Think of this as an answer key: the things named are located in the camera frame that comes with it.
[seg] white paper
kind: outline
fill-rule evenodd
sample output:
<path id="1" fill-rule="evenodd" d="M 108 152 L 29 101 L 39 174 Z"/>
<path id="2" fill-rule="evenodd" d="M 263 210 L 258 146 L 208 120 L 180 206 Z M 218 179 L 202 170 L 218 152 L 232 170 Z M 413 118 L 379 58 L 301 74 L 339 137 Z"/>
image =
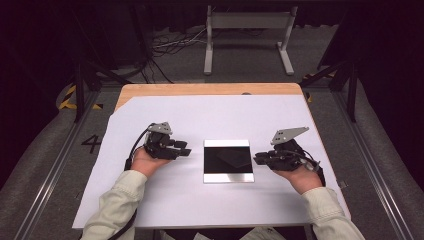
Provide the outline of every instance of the white paper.
<path id="1" fill-rule="evenodd" d="M 309 127 L 298 144 L 321 161 L 327 186 L 350 213 L 303 95 L 214 95 L 135 97 L 109 120 L 97 162 L 73 228 L 83 228 L 98 210 L 100 195 L 122 173 L 125 159 L 151 123 L 169 122 L 172 139 L 188 142 L 190 156 L 179 157 L 151 177 L 136 227 L 284 226 L 308 222 L 304 202 L 288 181 L 253 160 L 254 183 L 204 184 L 205 139 L 248 139 L 251 154 L 273 149 L 279 129 Z"/>

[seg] wire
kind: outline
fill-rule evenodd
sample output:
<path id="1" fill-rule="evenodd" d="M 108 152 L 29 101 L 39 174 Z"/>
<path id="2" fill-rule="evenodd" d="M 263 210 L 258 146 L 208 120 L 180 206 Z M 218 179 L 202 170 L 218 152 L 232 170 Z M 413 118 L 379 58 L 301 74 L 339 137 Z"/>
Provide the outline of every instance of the wire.
<path id="1" fill-rule="evenodd" d="M 152 61 L 156 67 L 159 69 L 159 71 L 162 73 L 162 76 L 170 83 L 174 83 L 173 81 L 169 80 L 169 78 L 165 75 L 165 73 L 163 73 L 162 69 L 159 67 L 159 65 L 155 62 L 155 60 L 153 60 L 153 58 L 150 59 L 150 61 Z"/>

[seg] black cable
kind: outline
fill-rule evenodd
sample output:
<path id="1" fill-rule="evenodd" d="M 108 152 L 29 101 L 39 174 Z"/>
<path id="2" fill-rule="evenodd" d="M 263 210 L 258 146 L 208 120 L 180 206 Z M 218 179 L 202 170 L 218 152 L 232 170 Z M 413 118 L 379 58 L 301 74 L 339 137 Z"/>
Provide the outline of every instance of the black cable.
<path id="1" fill-rule="evenodd" d="M 133 145 L 133 147 L 131 149 L 130 155 L 128 156 L 128 159 L 125 161 L 124 171 L 130 170 L 131 165 L 132 165 L 132 159 L 133 159 L 134 153 L 136 151 L 136 147 L 137 147 L 138 143 L 140 142 L 141 138 L 144 136 L 144 134 L 146 134 L 146 132 L 149 130 L 149 127 L 147 127 L 146 130 L 144 130 L 140 134 L 140 136 L 137 138 L 137 141 L 135 141 L 135 143 L 134 143 L 134 145 Z"/>
<path id="2" fill-rule="evenodd" d="M 174 83 L 173 81 L 169 80 L 169 78 L 165 75 L 165 73 L 163 73 L 162 69 L 159 67 L 159 65 L 155 62 L 155 60 L 153 60 L 153 58 L 150 59 L 155 65 L 156 67 L 159 69 L 159 71 L 162 73 L 162 76 L 170 83 Z"/>

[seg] metal stand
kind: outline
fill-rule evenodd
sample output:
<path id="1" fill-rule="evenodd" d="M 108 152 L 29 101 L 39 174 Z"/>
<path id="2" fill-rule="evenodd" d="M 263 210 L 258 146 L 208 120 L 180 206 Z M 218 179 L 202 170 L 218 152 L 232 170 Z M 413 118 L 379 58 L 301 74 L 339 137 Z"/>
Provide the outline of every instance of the metal stand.
<path id="1" fill-rule="evenodd" d="M 212 12 L 211 6 L 208 6 L 206 30 L 207 45 L 205 56 L 204 74 L 212 74 L 213 57 L 213 28 L 284 28 L 284 39 L 277 42 L 278 51 L 287 75 L 293 75 L 286 48 L 289 42 L 294 19 L 296 18 L 297 7 L 292 7 L 291 12 L 273 12 L 273 13 L 241 13 L 241 12 Z"/>
<path id="2" fill-rule="evenodd" d="M 348 96 L 347 96 L 347 112 L 349 114 L 350 120 L 356 122 L 355 120 L 355 100 L 356 100 L 356 86 L 358 82 L 358 70 L 356 64 L 350 61 L 344 61 L 337 63 L 333 66 L 327 67 L 326 69 L 318 72 L 314 76 L 302 81 L 299 83 L 300 87 L 304 88 L 310 84 L 320 80 L 324 76 L 337 71 L 334 75 L 334 78 L 329 84 L 331 91 L 341 91 L 343 86 L 349 80 Z"/>

